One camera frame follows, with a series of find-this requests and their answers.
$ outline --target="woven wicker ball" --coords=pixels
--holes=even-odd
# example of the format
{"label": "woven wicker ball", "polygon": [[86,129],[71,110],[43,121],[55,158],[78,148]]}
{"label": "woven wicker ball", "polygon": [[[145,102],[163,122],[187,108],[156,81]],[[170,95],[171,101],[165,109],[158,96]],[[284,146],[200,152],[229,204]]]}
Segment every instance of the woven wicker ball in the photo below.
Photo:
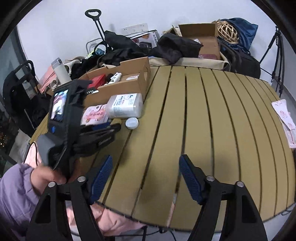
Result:
{"label": "woven wicker ball", "polygon": [[238,44],[238,33],[236,29],[229,24],[227,21],[221,21],[220,19],[216,21],[219,37],[224,39],[230,44]]}

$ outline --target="screw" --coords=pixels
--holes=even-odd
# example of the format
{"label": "screw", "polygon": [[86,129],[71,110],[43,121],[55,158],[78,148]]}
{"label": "screw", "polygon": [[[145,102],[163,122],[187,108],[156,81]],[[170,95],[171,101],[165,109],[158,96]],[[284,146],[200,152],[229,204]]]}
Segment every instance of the screw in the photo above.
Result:
{"label": "screw", "polygon": [[77,178],[77,181],[79,181],[80,183],[84,182],[85,180],[86,180],[86,178],[84,176]]}
{"label": "screw", "polygon": [[54,187],[54,186],[55,186],[55,182],[50,182],[50,183],[48,184],[48,186],[49,186],[50,188]]}
{"label": "screw", "polygon": [[237,182],[237,185],[238,185],[239,187],[241,187],[241,188],[242,188],[242,187],[244,186],[244,183],[243,183],[243,182],[241,182],[241,181],[238,181],[238,182]]}
{"label": "screw", "polygon": [[207,180],[213,182],[215,181],[215,178],[213,176],[207,176]]}

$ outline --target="table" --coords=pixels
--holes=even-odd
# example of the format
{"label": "table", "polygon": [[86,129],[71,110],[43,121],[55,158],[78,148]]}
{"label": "table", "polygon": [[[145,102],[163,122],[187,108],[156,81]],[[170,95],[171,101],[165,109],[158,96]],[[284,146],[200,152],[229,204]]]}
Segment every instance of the table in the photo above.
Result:
{"label": "table", "polygon": [[[181,66],[152,67],[149,81],[139,127],[130,131],[123,121],[113,143],[81,159],[87,172],[105,154],[113,157],[102,205],[149,225],[192,230],[201,208],[179,174],[182,153],[220,182],[243,181],[263,220],[294,203],[294,159],[267,82]],[[31,142],[46,128],[47,118]],[[225,210],[223,201],[217,231]]]}

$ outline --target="white bottle cap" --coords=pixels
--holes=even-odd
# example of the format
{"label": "white bottle cap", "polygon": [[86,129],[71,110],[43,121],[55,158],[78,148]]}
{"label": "white bottle cap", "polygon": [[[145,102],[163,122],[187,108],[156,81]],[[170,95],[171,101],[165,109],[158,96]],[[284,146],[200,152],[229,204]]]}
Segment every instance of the white bottle cap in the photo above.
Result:
{"label": "white bottle cap", "polygon": [[130,130],[134,130],[138,127],[139,121],[136,117],[131,117],[126,120],[126,127]]}

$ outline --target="purple puffer jacket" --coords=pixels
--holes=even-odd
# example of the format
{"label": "purple puffer jacket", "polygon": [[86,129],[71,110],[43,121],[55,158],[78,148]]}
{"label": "purple puffer jacket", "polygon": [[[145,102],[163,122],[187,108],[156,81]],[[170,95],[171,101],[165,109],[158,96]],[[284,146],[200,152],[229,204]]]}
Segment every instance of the purple puffer jacket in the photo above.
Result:
{"label": "purple puffer jacket", "polygon": [[27,164],[11,167],[0,179],[0,215],[20,240],[39,201],[31,184],[33,168]]}

